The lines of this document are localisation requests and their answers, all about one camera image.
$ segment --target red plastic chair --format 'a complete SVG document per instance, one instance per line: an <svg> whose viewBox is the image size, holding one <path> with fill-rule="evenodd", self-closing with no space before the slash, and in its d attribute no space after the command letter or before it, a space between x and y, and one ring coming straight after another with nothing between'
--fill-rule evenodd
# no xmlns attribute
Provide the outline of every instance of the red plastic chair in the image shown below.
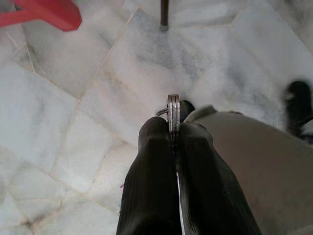
<svg viewBox="0 0 313 235"><path fill-rule="evenodd" d="M77 30L82 22L71 0L15 0L23 10L0 13L0 27L32 20L44 20L62 31Z"/></svg>

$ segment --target marble floor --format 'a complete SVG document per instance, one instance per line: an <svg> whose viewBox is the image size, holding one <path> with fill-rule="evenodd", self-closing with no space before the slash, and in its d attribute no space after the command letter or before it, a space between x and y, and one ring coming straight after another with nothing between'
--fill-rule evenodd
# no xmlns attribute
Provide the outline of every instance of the marble floor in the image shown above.
<svg viewBox="0 0 313 235"><path fill-rule="evenodd" d="M77 31L0 28L1 235L115 234L138 131L168 94L284 130L283 89L313 84L308 0L170 0L166 33L157 0L75 2Z"/></svg>

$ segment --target metal key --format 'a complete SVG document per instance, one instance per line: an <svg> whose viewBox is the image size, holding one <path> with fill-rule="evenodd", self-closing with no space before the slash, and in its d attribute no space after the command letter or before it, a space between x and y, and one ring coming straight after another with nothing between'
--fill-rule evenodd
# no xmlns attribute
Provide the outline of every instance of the metal key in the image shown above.
<svg viewBox="0 0 313 235"><path fill-rule="evenodd" d="M156 113L157 116L167 114L168 128L172 144L177 145L179 134L179 95L170 94L167 97L167 107Z"/></svg>

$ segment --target black shoe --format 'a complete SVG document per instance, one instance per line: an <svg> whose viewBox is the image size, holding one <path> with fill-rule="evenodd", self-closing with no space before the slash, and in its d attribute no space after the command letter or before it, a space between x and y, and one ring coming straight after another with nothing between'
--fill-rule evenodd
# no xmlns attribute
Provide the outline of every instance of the black shoe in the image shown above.
<svg viewBox="0 0 313 235"><path fill-rule="evenodd" d="M180 105L180 117L179 117L179 121L180 123L184 122L185 119L188 117L188 115L195 110L195 107L193 106L192 103L190 103L187 100L181 101L179 103Z"/></svg>
<svg viewBox="0 0 313 235"><path fill-rule="evenodd" d="M304 81L292 82L284 97L287 111L287 130L292 135L313 142L312 91Z"/></svg>

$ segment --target chair leg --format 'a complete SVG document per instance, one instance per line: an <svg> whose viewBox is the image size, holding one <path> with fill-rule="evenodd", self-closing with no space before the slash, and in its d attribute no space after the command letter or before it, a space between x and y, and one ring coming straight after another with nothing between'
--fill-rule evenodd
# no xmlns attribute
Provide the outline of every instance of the chair leg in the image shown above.
<svg viewBox="0 0 313 235"><path fill-rule="evenodd" d="M168 30L168 8L169 0L161 0L161 30Z"/></svg>

